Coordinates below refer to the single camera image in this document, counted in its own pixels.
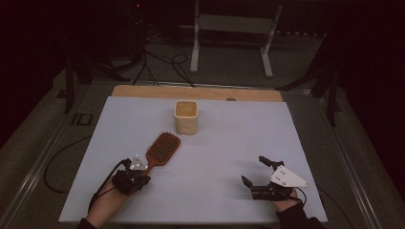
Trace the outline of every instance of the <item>dark background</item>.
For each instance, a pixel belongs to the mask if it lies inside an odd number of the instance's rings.
[[[0,145],[29,115],[52,87],[53,78],[63,70],[66,56],[63,37],[71,29],[70,26],[84,28],[85,32],[78,38],[80,44],[99,32],[94,27],[92,13],[100,14],[100,18],[104,19],[101,23],[106,28],[107,22],[112,20],[115,25],[128,23],[128,8],[125,6],[128,6],[129,1],[116,2],[122,5],[111,5],[111,1],[102,0],[1,1]],[[193,24],[194,1],[144,2],[148,6],[148,20],[155,30],[176,36],[179,24]],[[250,8],[247,1],[240,1],[244,7],[235,9],[227,7],[228,2],[223,1],[223,5],[219,5],[207,0],[202,10],[243,16],[266,15],[264,8]],[[346,52],[340,86],[346,90],[381,161],[404,197],[405,184],[400,177],[402,165],[405,164],[405,108],[402,99],[405,48],[401,39],[405,33],[404,2],[369,0],[360,5],[348,4],[342,7],[341,4],[317,4],[311,1],[312,7],[307,9],[302,4],[287,5],[280,19],[279,31],[307,32],[311,35],[328,33],[314,63],[333,60],[337,52]],[[298,6],[300,12],[306,11],[307,15],[297,14],[294,6]],[[341,11],[330,10],[330,6]],[[339,20],[333,21],[336,15]],[[100,37],[104,40],[94,42],[93,46],[98,52],[106,49],[103,46],[105,43],[114,41],[109,33]]]

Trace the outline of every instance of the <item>desk leg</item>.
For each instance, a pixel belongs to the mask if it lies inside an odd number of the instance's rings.
[[[200,55],[200,43],[199,43],[199,6],[200,1],[196,0],[196,12],[194,16],[194,45],[193,53],[191,54],[191,73],[197,73],[199,70],[199,55]]]
[[[283,9],[282,5],[280,5],[277,8],[277,12],[274,15],[274,19],[273,19],[273,23],[270,28],[270,32],[268,33],[268,40],[266,42],[266,45],[260,49],[260,54],[262,56],[262,61],[263,61],[263,67],[265,68],[265,77],[266,78],[273,77],[273,71],[271,70],[270,60],[268,59],[268,50],[270,49],[271,41],[273,40],[274,34],[276,33],[277,22],[280,17],[282,9]]]

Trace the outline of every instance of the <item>person's right hand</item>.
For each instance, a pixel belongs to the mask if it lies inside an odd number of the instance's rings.
[[[295,188],[292,189],[291,196],[293,198],[297,198],[297,191],[295,190]],[[283,212],[283,211],[287,210],[288,208],[298,204],[298,201],[288,198],[286,200],[281,200],[281,201],[272,201],[271,203],[276,207],[277,212]]]

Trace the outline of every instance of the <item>beige container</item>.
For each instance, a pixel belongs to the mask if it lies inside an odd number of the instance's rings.
[[[175,106],[176,133],[193,135],[199,129],[199,107],[194,101],[179,101]]]

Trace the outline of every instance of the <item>paddle brush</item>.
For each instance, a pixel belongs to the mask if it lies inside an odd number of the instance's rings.
[[[161,133],[155,142],[146,152],[148,168],[143,172],[143,176],[149,174],[155,166],[163,166],[180,146],[180,139],[168,132]]]

